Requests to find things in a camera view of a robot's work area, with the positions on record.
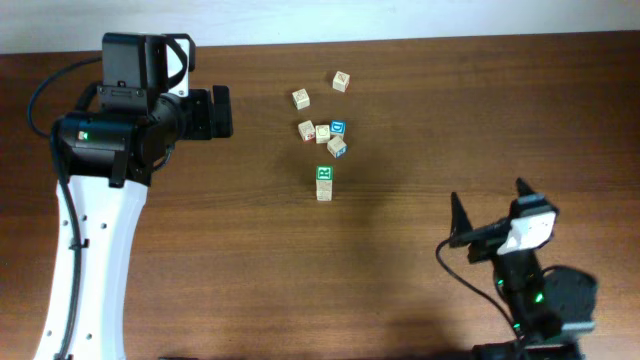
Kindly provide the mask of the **green-edged wooden block 6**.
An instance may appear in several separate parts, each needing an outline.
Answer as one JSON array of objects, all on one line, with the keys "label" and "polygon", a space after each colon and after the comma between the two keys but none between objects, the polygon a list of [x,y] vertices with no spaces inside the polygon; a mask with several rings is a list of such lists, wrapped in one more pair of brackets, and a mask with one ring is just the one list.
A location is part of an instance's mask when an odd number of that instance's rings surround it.
[{"label": "green-edged wooden block 6", "polygon": [[332,166],[318,166],[316,168],[317,181],[332,181],[334,169]]}]

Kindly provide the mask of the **yellow wooden block 7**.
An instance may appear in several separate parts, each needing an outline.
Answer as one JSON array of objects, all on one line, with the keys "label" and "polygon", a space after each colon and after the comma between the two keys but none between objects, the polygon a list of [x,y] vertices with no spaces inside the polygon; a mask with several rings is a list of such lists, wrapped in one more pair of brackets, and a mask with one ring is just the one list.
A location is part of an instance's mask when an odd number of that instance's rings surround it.
[{"label": "yellow wooden block 7", "polygon": [[316,198],[318,201],[331,201],[333,196],[333,182],[331,180],[316,181]]}]

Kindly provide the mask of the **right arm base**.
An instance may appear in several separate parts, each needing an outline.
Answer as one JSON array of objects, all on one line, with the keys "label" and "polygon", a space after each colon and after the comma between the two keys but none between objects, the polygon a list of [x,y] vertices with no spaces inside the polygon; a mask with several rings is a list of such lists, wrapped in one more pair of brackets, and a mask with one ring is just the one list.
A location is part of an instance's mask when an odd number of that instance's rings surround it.
[{"label": "right arm base", "polygon": [[515,342],[476,345],[473,360],[584,360],[576,344],[560,346],[520,347]]}]

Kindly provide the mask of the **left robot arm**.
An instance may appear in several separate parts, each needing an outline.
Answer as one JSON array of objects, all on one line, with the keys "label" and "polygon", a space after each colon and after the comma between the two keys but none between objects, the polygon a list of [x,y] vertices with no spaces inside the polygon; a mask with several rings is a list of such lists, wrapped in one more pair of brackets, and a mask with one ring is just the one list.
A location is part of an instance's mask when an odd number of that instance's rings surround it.
[{"label": "left robot arm", "polygon": [[193,89],[186,34],[108,33],[103,77],[46,137],[57,177],[58,245],[40,359],[122,359],[135,230],[153,175],[181,140],[233,133],[229,89]]}]

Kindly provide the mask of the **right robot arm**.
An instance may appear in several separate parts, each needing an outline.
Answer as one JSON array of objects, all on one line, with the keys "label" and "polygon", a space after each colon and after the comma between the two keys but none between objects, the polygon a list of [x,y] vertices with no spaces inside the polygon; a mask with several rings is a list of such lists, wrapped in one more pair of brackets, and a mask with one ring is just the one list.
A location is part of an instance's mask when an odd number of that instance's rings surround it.
[{"label": "right robot arm", "polygon": [[438,263],[454,279],[488,300],[485,292],[464,280],[441,257],[442,248],[465,247],[471,264],[489,261],[493,284],[507,305],[498,311],[514,332],[506,343],[478,345],[478,359],[581,359],[578,339],[595,329],[596,278],[579,269],[543,268],[536,252],[554,236],[559,209],[523,179],[516,180],[517,197],[506,217],[474,227],[458,197],[451,194],[449,237],[435,250]]}]

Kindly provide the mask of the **green R wooden block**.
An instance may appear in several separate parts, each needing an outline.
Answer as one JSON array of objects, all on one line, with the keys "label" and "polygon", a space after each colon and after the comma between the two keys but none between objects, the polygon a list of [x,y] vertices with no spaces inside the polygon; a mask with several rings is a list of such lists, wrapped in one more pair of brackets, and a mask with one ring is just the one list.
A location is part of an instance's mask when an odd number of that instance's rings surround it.
[{"label": "green R wooden block", "polygon": [[294,91],[292,98],[297,110],[302,110],[310,106],[310,97],[305,89]]}]

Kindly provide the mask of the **wooden block K baseball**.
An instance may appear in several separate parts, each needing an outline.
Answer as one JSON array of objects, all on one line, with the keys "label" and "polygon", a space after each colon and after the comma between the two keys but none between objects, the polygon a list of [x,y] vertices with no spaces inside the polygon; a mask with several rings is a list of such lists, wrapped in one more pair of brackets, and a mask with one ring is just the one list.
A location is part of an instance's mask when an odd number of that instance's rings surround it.
[{"label": "wooden block K baseball", "polygon": [[298,125],[299,134],[304,142],[316,138],[315,126],[311,120],[304,121]]}]

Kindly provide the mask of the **wooden block apple red letter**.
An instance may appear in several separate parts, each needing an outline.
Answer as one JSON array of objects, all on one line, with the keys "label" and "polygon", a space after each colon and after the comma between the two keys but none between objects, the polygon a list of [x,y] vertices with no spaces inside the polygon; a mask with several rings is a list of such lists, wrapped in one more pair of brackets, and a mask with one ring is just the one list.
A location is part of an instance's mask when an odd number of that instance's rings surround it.
[{"label": "wooden block apple red letter", "polygon": [[317,144],[326,144],[331,139],[331,132],[329,125],[316,125],[315,126],[315,139]]}]

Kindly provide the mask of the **blue D wooden block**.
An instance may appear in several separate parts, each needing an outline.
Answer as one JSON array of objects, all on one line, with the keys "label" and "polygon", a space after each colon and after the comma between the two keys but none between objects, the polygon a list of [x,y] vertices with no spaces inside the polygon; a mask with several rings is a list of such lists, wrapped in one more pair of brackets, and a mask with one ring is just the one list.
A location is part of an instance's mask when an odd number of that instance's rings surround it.
[{"label": "blue D wooden block", "polygon": [[343,138],[346,131],[346,123],[344,121],[333,120],[330,124],[330,134],[334,137]]}]

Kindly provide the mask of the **wooden block number 1 car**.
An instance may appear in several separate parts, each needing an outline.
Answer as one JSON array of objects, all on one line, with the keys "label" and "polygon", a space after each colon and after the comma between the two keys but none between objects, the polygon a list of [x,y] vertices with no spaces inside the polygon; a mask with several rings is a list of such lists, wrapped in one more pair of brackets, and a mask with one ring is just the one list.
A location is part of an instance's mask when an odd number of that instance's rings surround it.
[{"label": "wooden block number 1 car", "polygon": [[348,146],[342,137],[335,136],[327,143],[327,149],[334,158],[340,158],[346,153]]}]

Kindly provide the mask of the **wooden block number 2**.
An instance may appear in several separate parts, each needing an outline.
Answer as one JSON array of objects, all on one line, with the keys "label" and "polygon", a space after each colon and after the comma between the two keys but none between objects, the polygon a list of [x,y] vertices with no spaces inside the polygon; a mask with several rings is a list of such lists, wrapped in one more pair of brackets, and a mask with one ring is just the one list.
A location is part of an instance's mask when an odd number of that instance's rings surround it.
[{"label": "wooden block number 2", "polygon": [[345,92],[350,84],[350,75],[341,71],[337,71],[332,80],[332,88],[334,90]]}]

